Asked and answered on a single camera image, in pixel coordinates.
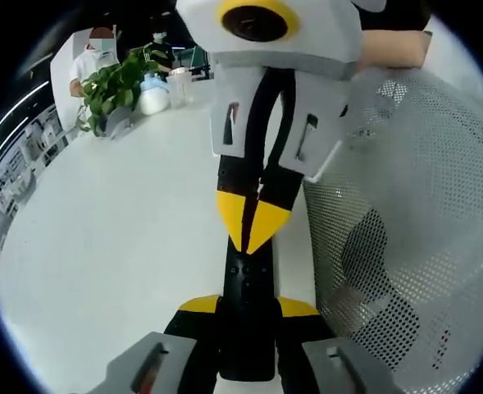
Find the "white wall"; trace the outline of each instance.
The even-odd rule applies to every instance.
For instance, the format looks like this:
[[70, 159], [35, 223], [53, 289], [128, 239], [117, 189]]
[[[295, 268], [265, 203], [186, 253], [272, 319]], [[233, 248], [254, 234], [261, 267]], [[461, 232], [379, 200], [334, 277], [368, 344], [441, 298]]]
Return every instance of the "white wall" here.
[[[83, 51], [88, 43], [92, 29], [77, 31], [62, 45], [55, 57], [50, 62], [50, 75], [52, 78], [53, 99], [57, 106], [57, 115], [63, 130], [71, 130], [75, 127], [77, 111], [82, 100], [70, 95], [70, 69], [76, 57]], [[114, 53], [117, 54], [116, 41], [114, 40]]]

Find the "white tabletop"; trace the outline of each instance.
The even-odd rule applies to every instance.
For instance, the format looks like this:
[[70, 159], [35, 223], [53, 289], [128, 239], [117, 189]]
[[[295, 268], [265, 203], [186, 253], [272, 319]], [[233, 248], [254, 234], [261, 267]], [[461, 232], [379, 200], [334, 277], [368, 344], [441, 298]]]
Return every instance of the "white tabletop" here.
[[[179, 305], [221, 294], [227, 232], [216, 210], [219, 160], [208, 129], [213, 83], [194, 88], [194, 104], [143, 119], [120, 140], [74, 140], [11, 225], [0, 258], [0, 311], [50, 392], [91, 390], [108, 362], [163, 332]], [[276, 238], [280, 293], [314, 304], [303, 192]]]

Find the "face mask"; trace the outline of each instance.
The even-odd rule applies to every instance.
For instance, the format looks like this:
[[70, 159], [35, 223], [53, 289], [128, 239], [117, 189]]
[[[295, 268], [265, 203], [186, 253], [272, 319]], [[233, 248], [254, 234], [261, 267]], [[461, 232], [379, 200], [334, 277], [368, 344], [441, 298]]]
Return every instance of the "face mask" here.
[[101, 53], [110, 52], [113, 48], [113, 39], [90, 39], [90, 45]]
[[162, 41], [162, 39], [164, 39], [166, 37], [166, 33], [163, 32], [163, 33], [154, 33], [153, 35], [153, 39], [155, 39], [156, 41]]

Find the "yellow ring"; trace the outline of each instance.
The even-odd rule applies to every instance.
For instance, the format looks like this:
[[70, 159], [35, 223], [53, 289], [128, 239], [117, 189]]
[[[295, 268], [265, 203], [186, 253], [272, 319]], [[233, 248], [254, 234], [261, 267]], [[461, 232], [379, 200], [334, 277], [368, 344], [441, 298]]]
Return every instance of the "yellow ring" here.
[[292, 11], [289, 6], [278, 0], [225, 0], [221, 3], [219, 9], [217, 10], [219, 23], [223, 25], [223, 17], [228, 11], [246, 6], [266, 8], [267, 10], [273, 11], [277, 15], [281, 16], [287, 25], [287, 34], [285, 34], [280, 39], [289, 39], [290, 37], [298, 33], [298, 15], [294, 11]]

